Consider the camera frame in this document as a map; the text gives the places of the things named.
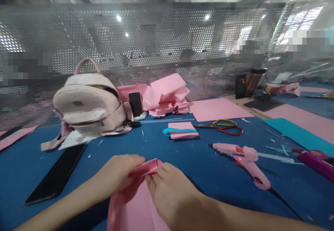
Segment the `black phone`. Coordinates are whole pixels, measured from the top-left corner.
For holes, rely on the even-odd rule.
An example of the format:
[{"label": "black phone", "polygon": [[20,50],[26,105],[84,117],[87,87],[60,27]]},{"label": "black phone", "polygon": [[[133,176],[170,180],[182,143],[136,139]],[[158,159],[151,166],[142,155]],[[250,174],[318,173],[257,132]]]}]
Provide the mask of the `black phone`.
[{"label": "black phone", "polygon": [[236,99],[246,97],[246,74],[238,75],[236,77]]},{"label": "black phone", "polygon": [[143,113],[142,100],[140,98],[140,93],[129,93],[129,102],[133,112],[133,116],[137,117]]},{"label": "black phone", "polygon": [[33,205],[58,197],[78,164],[86,146],[86,144],[80,144],[67,148],[24,204]]}]

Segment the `blue paper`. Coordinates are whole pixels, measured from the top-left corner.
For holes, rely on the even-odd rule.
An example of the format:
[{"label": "blue paper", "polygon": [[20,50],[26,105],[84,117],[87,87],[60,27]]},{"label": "blue paper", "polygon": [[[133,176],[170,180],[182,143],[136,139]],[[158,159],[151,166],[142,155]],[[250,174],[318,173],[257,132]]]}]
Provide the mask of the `blue paper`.
[{"label": "blue paper", "polygon": [[334,146],[331,143],[328,143],[284,118],[265,120],[264,122],[302,145],[307,150],[320,150],[330,156],[334,156]]},{"label": "blue paper", "polygon": [[176,128],[166,128],[163,130],[164,135],[170,136],[170,132],[197,132],[194,129],[176,129]]}]

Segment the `scissors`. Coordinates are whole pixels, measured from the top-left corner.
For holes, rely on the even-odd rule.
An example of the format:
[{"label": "scissors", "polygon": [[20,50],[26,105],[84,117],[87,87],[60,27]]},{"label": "scissors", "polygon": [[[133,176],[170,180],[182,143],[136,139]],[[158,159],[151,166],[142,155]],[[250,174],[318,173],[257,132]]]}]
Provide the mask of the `scissors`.
[{"label": "scissors", "polygon": [[[222,123],[220,123],[221,121],[231,122],[232,124],[222,124]],[[229,135],[233,135],[233,136],[242,135],[242,133],[244,132],[241,127],[238,127],[238,124],[235,121],[223,120],[223,119],[216,120],[211,125],[194,125],[194,127],[197,127],[197,128],[216,128],[220,132],[223,132],[223,133],[226,133],[226,134],[229,134]],[[231,128],[239,129],[240,132],[239,133],[231,133],[231,132],[225,131],[226,129],[231,129]]]},{"label": "scissors", "polygon": [[325,94],[322,94],[321,96],[303,96],[303,97],[308,97],[308,98],[323,98],[323,99],[334,100],[334,93],[325,93]]}]

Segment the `magenta glue gun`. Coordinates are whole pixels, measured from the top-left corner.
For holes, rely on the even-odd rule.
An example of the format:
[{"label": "magenta glue gun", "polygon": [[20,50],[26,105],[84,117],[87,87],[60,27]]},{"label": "magenta glue gun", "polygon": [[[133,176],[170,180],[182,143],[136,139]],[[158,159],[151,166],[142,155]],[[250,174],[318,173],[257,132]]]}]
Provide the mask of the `magenta glue gun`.
[{"label": "magenta glue gun", "polygon": [[268,190],[271,188],[268,178],[263,172],[255,165],[254,161],[257,161],[259,156],[254,148],[246,147],[240,148],[238,145],[215,143],[209,145],[220,153],[228,154],[236,160],[236,165],[243,166],[251,174],[254,179],[254,184],[262,189]]}]

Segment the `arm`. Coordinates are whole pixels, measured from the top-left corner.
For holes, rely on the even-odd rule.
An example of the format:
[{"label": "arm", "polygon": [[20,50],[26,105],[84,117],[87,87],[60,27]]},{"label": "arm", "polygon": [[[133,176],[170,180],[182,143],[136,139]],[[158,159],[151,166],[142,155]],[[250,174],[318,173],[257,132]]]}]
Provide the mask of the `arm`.
[{"label": "arm", "polygon": [[234,207],[200,193],[176,167],[164,163],[146,176],[159,216],[172,231],[324,231],[308,223]]},{"label": "arm", "polygon": [[96,175],[15,230],[58,230],[76,215],[129,186],[133,178],[128,174],[144,162],[139,155],[113,156]]}]

